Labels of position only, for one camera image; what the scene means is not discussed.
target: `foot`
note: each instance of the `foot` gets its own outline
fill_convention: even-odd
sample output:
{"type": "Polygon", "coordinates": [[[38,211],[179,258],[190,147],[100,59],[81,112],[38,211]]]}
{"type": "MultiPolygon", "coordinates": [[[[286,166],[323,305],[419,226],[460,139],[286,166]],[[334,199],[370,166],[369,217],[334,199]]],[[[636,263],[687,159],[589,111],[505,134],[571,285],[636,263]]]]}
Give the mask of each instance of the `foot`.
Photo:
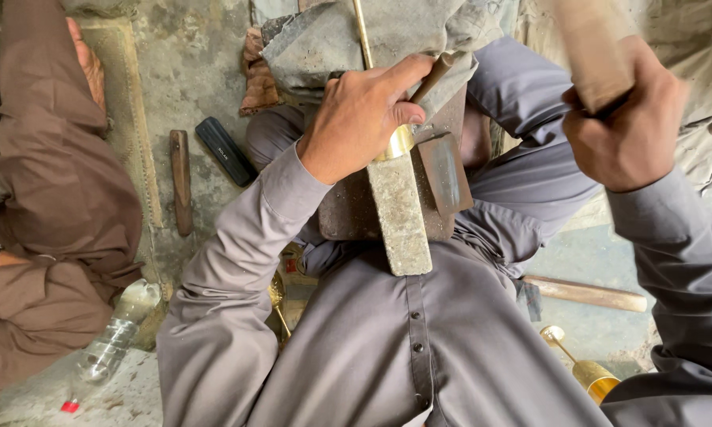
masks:
{"type": "Polygon", "coordinates": [[[105,112],[103,64],[100,63],[100,59],[98,59],[98,56],[95,55],[93,50],[89,48],[87,43],[84,43],[82,29],[79,27],[79,24],[77,24],[76,21],[70,17],[66,18],[66,23],[69,26],[71,39],[74,41],[76,57],[79,60],[79,65],[82,66],[84,77],[87,77],[89,91],[93,93],[93,99],[100,106],[103,112],[105,112]]]}
{"type": "Polygon", "coordinates": [[[462,146],[459,150],[465,169],[480,169],[490,160],[490,117],[469,102],[464,108],[462,146]]]}

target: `left hand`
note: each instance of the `left hand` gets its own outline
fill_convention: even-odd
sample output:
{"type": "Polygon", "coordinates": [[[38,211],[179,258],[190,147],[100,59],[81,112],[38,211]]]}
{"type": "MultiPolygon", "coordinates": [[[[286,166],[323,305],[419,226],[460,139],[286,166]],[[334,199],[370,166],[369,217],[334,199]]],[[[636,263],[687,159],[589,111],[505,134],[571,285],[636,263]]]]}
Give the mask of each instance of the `left hand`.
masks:
{"type": "Polygon", "coordinates": [[[406,90],[433,63],[430,56],[414,54],[390,68],[328,81],[322,106],[296,147],[306,170],[319,182],[335,184],[384,151],[399,126],[424,123],[422,107],[405,102],[406,90]]]}

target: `brown clothing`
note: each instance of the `brown clothing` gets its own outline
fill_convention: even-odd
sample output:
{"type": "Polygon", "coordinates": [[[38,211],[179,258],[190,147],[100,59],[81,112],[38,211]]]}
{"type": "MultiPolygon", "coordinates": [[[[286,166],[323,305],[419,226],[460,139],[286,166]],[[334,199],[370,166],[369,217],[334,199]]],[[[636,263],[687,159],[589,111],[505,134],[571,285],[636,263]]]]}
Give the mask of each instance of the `brown clothing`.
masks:
{"type": "Polygon", "coordinates": [[[1,389],[103,330],[140,276],[142,210],[57,0],[4,2],[0,95],[0,244],[32,261],[0,267],[1,389]]]}

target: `wooden handle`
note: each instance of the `wooden handle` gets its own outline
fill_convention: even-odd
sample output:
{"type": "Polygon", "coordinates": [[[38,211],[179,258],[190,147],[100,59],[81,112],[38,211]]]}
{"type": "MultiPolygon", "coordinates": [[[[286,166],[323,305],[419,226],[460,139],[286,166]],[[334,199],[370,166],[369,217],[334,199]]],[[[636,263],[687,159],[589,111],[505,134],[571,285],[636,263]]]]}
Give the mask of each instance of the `wooden handle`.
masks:
{"type": "Polygon", "coordinates": [[[609,17],[602,13],[597,1],[554,1],[570,59],[572,82],[591,115],[613,110],[635,84],[625,55],[612,34],[609,17]]]}
{"type": "Polygon", "coordinates": [[[187,148],[187,131],[171,131],[171,172],[174,175],[174,210],[177,214],[177,231],[182,237],[193,232],[193,208],[190,194],[190,151],[187,148]]]}
{"type": "Polygon", "coordinates": [[[583,302],[593,306],[617,308],[628,312],[646,311],[646,296],[624,290],[603,288],[548,277],[525,276],[522,280],[538,286],[542,296],[583,302]]]}
{"type": "Polygon", "coordinates": [[[422,101],[422,98],[427,95],[427,92],[430,92],[430,89],[435,86],[435,83],[437,83],[440,78],[449,72],[455,62],[456,58],[454,55],[447,52],[441,53],[435,61],[435,64],[433,64],[433,69],[430,70],[430,73],[424,78],[424,81],[419,85],[417,91],[414,92],[414,95],[411,95],[411,99],[408,102],[418,104],[422,101]]]}

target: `right hand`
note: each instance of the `right hand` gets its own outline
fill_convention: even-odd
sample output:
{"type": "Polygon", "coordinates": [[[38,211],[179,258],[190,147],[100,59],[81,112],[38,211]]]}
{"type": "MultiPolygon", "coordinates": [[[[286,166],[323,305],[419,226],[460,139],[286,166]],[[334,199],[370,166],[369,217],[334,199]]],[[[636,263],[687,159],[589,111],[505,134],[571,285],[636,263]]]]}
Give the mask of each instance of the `right hand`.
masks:
{"type": "MultiPolygon", "coordinates": [[[[623,193],[642,189],[670,173],[688,85],[665,69],[638,36],[621,42],[636,76],[627,102],[606,121],[570,111],[564,133],[575,161],[589,178],[623,193]]],[[[575,89],[566,102],[577,101],[575,89]]]]}
{"type": "Polygon", "coordinates": [[[406,90],[429,74],[433,63],[431,56],[408,55],[390,68],[347,72],[328,81],[322,106],[296,146],[306,170],[319,182],[334,184],[374,160],[400,125],[423,123],[424,110],[406,102],[406,90]]]}

